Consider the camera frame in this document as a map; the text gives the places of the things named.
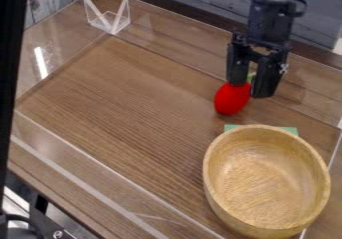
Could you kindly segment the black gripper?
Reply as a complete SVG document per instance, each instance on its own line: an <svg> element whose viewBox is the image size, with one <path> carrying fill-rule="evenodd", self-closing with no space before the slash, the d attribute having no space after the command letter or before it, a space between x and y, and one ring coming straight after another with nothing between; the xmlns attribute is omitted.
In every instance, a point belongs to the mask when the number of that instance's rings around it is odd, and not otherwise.
<svg viewBox="0 0 342 239"><path fill-rule="evenodd" d="M287 71L290 42L268 42L255 40L235 32L227 45L226 79L234 86L247 82L251 64L258 64L256 74L251 82L251 96L268 98L274 95L283 73Z"/></svg>

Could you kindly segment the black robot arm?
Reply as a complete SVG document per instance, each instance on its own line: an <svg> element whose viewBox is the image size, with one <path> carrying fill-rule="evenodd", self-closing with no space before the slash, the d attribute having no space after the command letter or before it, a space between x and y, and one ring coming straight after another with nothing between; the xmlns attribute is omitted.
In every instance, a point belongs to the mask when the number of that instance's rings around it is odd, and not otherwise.
<svg viewBox="0 0 342 239"><path fill-rule="evenodd" d="M235 32L227 47L226 80L232 86L247 82L250 63L256 64L250 96L274 95L287 70L294 20L306 13L305 0L250 0L246 33Z"/></svg>

